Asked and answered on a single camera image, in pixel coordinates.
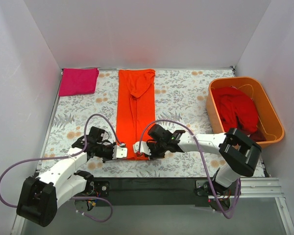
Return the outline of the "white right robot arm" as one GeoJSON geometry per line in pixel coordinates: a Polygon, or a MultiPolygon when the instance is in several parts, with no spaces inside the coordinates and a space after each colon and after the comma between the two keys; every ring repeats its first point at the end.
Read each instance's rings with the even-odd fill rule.
{"type": "Polygon", "coordinates": [[[163,158],[171,153],[199,152],[221,155],[226,164],[214,174],[212,185],[217,194],[222,194],[240,177],[252,177],[262,148],[237,128],[219,134],[191,135],[185,130],[173,133],[161,125],[153,125],[147,133],[148,157],[163,158]]]}

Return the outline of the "orange t-shirt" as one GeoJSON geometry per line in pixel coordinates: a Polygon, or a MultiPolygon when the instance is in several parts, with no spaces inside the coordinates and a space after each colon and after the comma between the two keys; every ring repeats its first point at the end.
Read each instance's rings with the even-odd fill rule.
{"type": "Polygon", "coordinates": [[[144,161],[138,156],[133,145],[140,140],[148,140],[143,132],[148,124],[155,121],[155,70],[120,70],[117,107],[116,133],[128,148],[127,159],[144,161]]]}

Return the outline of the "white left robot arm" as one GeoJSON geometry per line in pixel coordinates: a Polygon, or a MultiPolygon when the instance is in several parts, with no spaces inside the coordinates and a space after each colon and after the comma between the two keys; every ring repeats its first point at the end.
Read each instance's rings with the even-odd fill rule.
{"type": "Polygon", "coordinates": [[[79,168],[92,157],[110,161],[127,155],[125,145],[117,145],[103,138],[105,131],[91,127],[88,135],[78,138],[68,151],[69,157],[58,161],[38,177],[25,179],[17,205],[17,215],[42,227],[51,223],[57,210],[68,200],[86,202],[87,210],[104,201],[109,183],[98,181],[79,168]]]}

